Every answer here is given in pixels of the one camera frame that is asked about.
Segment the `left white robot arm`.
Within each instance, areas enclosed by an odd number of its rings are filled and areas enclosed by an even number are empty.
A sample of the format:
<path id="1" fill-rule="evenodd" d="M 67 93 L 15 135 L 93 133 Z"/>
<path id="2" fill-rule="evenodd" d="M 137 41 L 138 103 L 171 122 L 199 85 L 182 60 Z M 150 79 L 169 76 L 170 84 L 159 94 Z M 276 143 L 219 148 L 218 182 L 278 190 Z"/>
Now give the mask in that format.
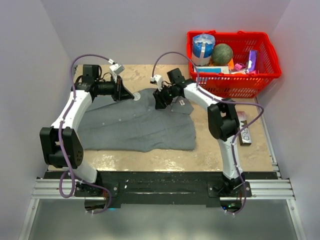
<path id="1" fill-rule="evenodd" d="M 40 130 L 40 142 L 44 161 L 58 169 L 66 168 L 71 177 L 71 189 L 75 181 L 82 180 L 86 191 L 99 196 L 104 190 L 101 174 L 84 161 L 84 149 L 77 132 L 88 107 L 98 96 L 111 96 L 115 102 L 133 99 L 134 96 L 123 85 L 120 73 L 124 67 L 112 63 L 109 67 L 110 80 L 104 79 L 99 65 L 85 64 L 71 88 L 66 106 L 50 127 Z"/>

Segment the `grey button shirt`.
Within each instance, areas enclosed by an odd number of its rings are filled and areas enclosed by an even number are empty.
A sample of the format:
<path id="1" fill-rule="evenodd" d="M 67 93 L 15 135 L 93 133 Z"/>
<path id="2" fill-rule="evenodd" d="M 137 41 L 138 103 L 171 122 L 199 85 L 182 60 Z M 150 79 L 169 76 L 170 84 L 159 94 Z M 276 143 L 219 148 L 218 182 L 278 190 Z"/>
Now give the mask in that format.
<path id="1" fill-rule="evenodd" d="M 196 130 L 191 103 L 180 96 L 165 109 L 155 109 L 153 92 L 146 88 L 139 91 L 139 100 L 118 102 L 110 96 L 96 97 L 77 129 L 83 149 L 144 153 L 155 149 L 194 150 Z"/>

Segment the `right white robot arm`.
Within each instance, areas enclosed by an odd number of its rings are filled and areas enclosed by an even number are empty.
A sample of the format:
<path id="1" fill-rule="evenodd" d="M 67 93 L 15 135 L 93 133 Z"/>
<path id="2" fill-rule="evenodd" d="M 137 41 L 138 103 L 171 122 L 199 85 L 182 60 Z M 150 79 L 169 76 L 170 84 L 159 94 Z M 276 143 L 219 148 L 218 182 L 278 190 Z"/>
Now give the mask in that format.
<path id="1" fill-rule="evenodd" d="M 207 112 L 208 129 L 217 140 L 222 157 L 222 180 L 217 186 L 218 194 L 235 196 L 245 181 L 237 147 L 240 122 L 235 102 L 215 96 L 191 78 L 186 79 L 179 68 L 167 72 L 169 83 L 155 74 L 150 83 L 157 86 L 153 92 L 157 110 L 168 107 L 174 98 L 183 97 L 198 104 Z"/>

